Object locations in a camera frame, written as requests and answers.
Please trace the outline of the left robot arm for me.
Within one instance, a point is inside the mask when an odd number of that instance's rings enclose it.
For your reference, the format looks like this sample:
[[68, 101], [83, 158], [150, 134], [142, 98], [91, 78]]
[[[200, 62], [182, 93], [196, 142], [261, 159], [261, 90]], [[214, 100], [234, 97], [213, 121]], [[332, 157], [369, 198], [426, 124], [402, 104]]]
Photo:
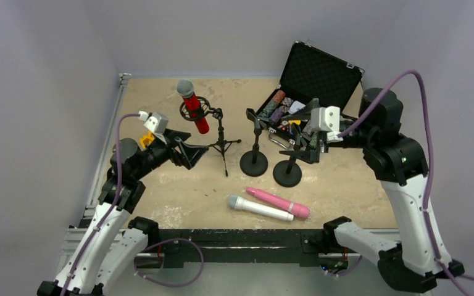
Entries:
[[165, 162], [190, 170], [209, 150], [187, 144], [190, 136], [166, 129], [163, 140], [155, 139], [145, 149], [134, 139], [119, 140], [85, 235], [61, 272], [42, 282], [37, 295], [107, 295], [137, 254], [160, 244], [158, 223], [131, 215], [146, 189], [143, 177]]

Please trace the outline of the black tripod shock mount stand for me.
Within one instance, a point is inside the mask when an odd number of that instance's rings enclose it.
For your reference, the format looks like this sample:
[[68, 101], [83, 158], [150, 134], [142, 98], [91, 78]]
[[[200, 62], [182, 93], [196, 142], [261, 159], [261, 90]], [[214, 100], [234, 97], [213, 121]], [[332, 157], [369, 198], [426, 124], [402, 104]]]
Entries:
[[[241, 142], [241, 139], [232, 140], [232, 141], [229, 141], [229, 140], [225, 139], [225, 129], [224, 129], [223, 123], [222, 123], [222, 120], [223, 120], [223, 111], [222, 111], [222, 109], [212, 107], [210, 102], [204, 97], [197, 97], [197, 98], [199, 99], [199, 101], [201, 103], [201, 108], [202, 108], [202, 111], [204, 113], [203, 117], [206, 119], [206, 116], [211, 115], [218, 122], [218, 129], [217, 129], [218, 138], [217, 138], [217, 141], [213, 144], [208, 145], [208, 147], [214, 148], [218, 153], [221, 154], [222, 159], [223, 159], [223, 164], [224, 164], [224, 167], [225, 167], [225, 176], [228, 177], [228, 168], [227, 168], [227, 162], [226, 162], [226, 157], [225, 157], [226, 151], [228, 150], [228, 148], [232, 144], [234, 144], [234, 143], [239, 144]], [[181, 105], [180, 105], [180, 115], [186, 121], [190, 121], [190, 122], [194, 121], [194, 119], [190, 118], [190, 116], [188, 115], [188, 111], [186, 110], [184, 102], [182, 102]]]

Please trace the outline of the white microphone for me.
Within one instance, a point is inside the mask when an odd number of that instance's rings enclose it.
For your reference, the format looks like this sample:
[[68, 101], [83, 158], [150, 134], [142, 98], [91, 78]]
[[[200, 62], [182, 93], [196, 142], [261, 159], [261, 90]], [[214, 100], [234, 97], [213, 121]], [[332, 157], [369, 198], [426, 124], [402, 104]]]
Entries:
[[267, 216], [281, 221], [293, 221], [294, 215], [286, 211], [251, 202], [238, 195], [229, 195], [227, 204], [234, 210], [244, 210], [251, 213]]

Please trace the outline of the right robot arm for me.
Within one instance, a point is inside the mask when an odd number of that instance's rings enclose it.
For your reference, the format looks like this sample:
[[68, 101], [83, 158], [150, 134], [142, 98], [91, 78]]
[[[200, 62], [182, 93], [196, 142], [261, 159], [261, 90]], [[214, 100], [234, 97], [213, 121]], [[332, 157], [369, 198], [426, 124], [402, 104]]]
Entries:
[[440, 238], [430, 202], [433, 160], [416, 140], [400, 132], [403, 109], [391, 90], [371, 88], [362, 95], [357, 118], [314, 99], [288, 119], [305, 120], [328, 146], [362, 149], [397, 222], [400, 239], [391, 241], [345, 216], [336, 218], [323, 226], [322, 252], [353, 250], [377, 267], [390, 288], [423, 294], [434, 289], [438, 279], [452, 279], [465, 270]]

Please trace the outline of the red glitter microphone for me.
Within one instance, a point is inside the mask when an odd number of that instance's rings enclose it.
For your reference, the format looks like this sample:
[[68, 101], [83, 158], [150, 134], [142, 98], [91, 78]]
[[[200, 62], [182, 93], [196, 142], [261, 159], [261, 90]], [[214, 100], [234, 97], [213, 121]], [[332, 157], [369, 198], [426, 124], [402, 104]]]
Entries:
[[194, 85], [190, 80], [181, 79], [176, 86], [176, 92], [183, 99], [186, 110], [190, 118], [194, 119], [194, 124], [201, 134], [209, 132], [207, 120], [203, 117], [201, 103], [194, 92]]

